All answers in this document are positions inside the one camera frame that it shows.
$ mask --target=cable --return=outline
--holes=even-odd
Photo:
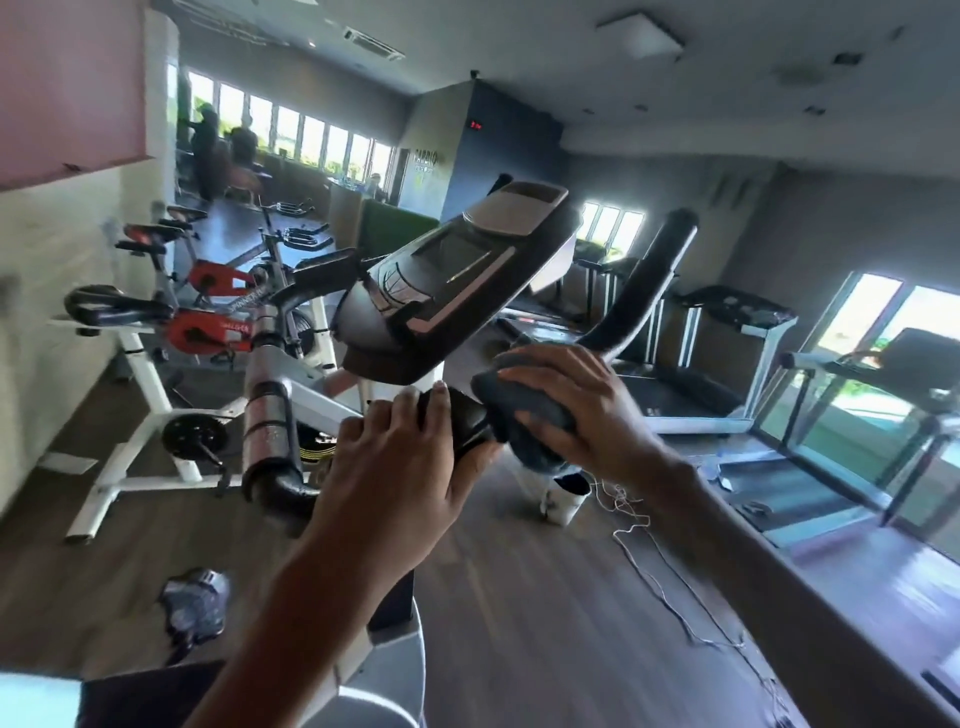
[[[600,507],[603,508],[608,513],[624,513],[630,518],[634,519],[636,522],[631,525],[629,528],[617,528],[612,533],[612,538],[616,541],[617,545],[623,550],[624,555],[627,557],[627,560],[630,562],[630,565],[636,571],[636,574],[640,577],[640,580],[647,586],[647,588],[653,593],[657,600],[666,608],[666,610],[673,615],[680,622],[681,626],[684,628],[684,631],[687,637],[696,644],[704,644],[710,647],[729,647],[736,650],[737,654],[743,659],[747,664],[747,667],[756,675],[756,679],[759,680],[760,686],[763,690],[770,695],[771,698],[771,724],[774,728],[794,728],[794,723],[790,719],[790,709],[786,704],[786,701],[783,699],[783,696],[780,694],[780,687],[776,678],[773,677],[764,677],[760,670],[754,665],[750,657],[747,655],[747,642],[745,634],[741,633],[740,640],[735,642],[731,636],[727,633],[727,630],[723,628],[717,618],[713,615],[707,604],[703,599],[700,598],[700,595],[697,594],[697,591],[693,586],[684,578],[684,576],[677,570],[677,568],[670,563],[670,560],[666,557],[666,554],[663,552],[663,549],[660,548],[660,543],[654,538],[654,535],[650,532],[651,520],[650,517],[646,514],[640,514],[636,511],[634,505],[643,501],[643,498],[630,498],[627,495],[627,491],[619,485],[613,484],[613,492],[607,490],[607,483],[604,480],[594,480],[590,484],[590,489],[593,491],[593,494],[596,496],[597,503],[600,504]],[[608,506],[604,503],[603,499],[600,498],[600,493],[603,492],[604,496],[611,500],[611,505]],[[686,589],[693,595],[693,598],[697,600],[697,603],[700,605],[701,609],[707,613],[707,616],[710,618],[710,621],[713,622],[714,626],[720,631],[720,634],[724,636],[724,640],[708,640],[704,637],[701,637],[693,629],[693,625],[680,613],[680,611],[670,603],[670,600],[666,596],[666,590],[663,588],[661,583],[657,580],[657,577],[654,576],[649,571],[646,571],[640,567],[634,558],[634,554],[631,553],[630,549],[624,543],[623,539],[620,538],[621,534],[629,535],[634,532],[635,529],[642,528],[643,532],[647,535],[650,541],[653,543],[654,548],[657,550],[657,554],[660,555],[660,559],[663,563],[670,569],[673,574],[680,579],[681,583],[686,587]]]

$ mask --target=exercise bike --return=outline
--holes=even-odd
[[[322,269],[315,271],[311,266],[304,266],[293,271],[289,277],[280,263],[270,261],[269,275],[275,291],[283,289],[288,280],[310,280],[316,289],[333,292],[343,290],[360,275],[358,269],[361,263],[354,250],[339,251],[325,257],[324,261]],[[192,311],[183,307],[175,309],[163,301],[125,296],[110,285],[88,285],[74,289],[67,294],[64,307],[67,315],[54,317],[49,321],[51,325],[72,328],[83,336],[104,332],[117,336],[120,351],[149,408],[143,422],[127,442],[119,443],[113,449],[83,507],[71,523],[66,540],[71,543],[92,540],[109,507],[121,493],[196,488],[215,488],[222,493],[226,488],[238,486],[239,478],[228,473],[218,453],[227,445],[224,423],[243,412],[246,399],[238,397],[217,409],[196,409],[189,404],[175,407],[157,370],[157,358],[148,352],[141,336],[145,333],[165,335],[182,351],[214,356],[228,352],[233,357],[239,352],[251,350],[254,322],[231,320],[209,311]],[[305,317],[296,310],[291,310],[284,317],[288,330],[300,331],[300,335],[291,336],[286,351],[304,362],[304,366],[316,366],[320,371],[335,369],[332,346],[329,348],[329,359],[324,358],[323,347],[315,347],[314,353],[310,353],[310,345],[302,337],[301,318]],[[307,349],[307,357],[303,356],[304,349]],[[134,459],[155,434],[161,436],[161,442],[172,456],[178,474],[172,477],[128,476]],[[328,444],[311,447],[304,441],[305,454],[312,452],[319,458],[328,450]],[[211,464],[217,474],[202,475],[198,462]]]
[[[371,379],[409,384],[517,292],[562,276],[580,226],[578,211],[564,205],[566,196],[552,185],[515,182],[371,267],[350,287],[333,319],[335,336],[347,347],[345,375],[316,376],[285,353],[284,313],[314,291],[295,283],[262,306],[245,381],[245,497],[288,535],[300,534],[322,504],[316,503],[318,491],[303,487],[297,424],[336,431],[345,416],[357,414],[333,399],[345,384]],[[608,359],[620,352],[649,318],[696,230],[692,212],[670,213],[644,264],[581,344]],[[523,361],[507,353],[495,360],[493,371],[475,376],[471,388],[479,401],[450,390],[455,457],[496,439],[510,443],[520,461],[539,473],[571,472],[514,418],[518,408],[527,409],[568,431],[574,428],[569,413],[545,394],[497,377],[496,369]],[[421,416],[429,397],[420,395]],[[368,624],[346,650],[303,725],[420,724],[424,662],[413,580],[412,573],[400,580],[385,600],[389,618]]]

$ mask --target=hand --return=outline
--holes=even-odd
[[[385,595],[457,520],[473,484],[500,452],[485,443],[454,467],[450,393],[434,385],[421,429],[419,393],[370,404],[340,425],[303,548],[349,559]]]
[[[565,406],[577,424],[575,434],[538,420],[529,412],[516,418],[534,437],[595,477],[640,484],[680,456],[651,431],[620,377],[603,359],[579,346],[534,344],[513,350],[543,366],[511,367],[504,379],[539,389]]]

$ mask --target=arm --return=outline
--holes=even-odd
[[[442,382],[422,428],[410,391],[345,420],[306,532],[186,728],[298,725],[380,600],[433,549],[498,452],[486,444],[454,468]]]
[[[810,725],[956,726],[945,702],[836,612],[653,434],[610,367],[579,347],[519,352],[551,367],[501,373],[565,405],[576,434],[517,417],[596,477],[630,487],[673,544],[707,567]]]

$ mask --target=bike seat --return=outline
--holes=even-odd
[[[175,313],[173,306],[135,299],[112,285],[74,288],[63,299],[63,308],[71,319],[90,327],[165,324]]]
[[[195,223],[198,220],[205,220],[207,217],[205,210],[180,205],[168,205],[167,214],[174,220],[179,220],[183,223]]]
[[[137,243],[153,243],[155,238],[169,243],[183,236],[183,231],[178,228],[169,228],[166,225],[125,225],[123,233]]]
[[[193,225],[184,221],[184,220],[174,220],[171,217],[161,217],[156,221],[158,225],[162,225],[165,228],[176,228],[177,230],[182,231],[192,231]]]
[[[139,257],[143,255],[164,255],[167,247],[162,243],[140,243],[135,240],[121,240],[113,245],[118,251],[127,251]]]

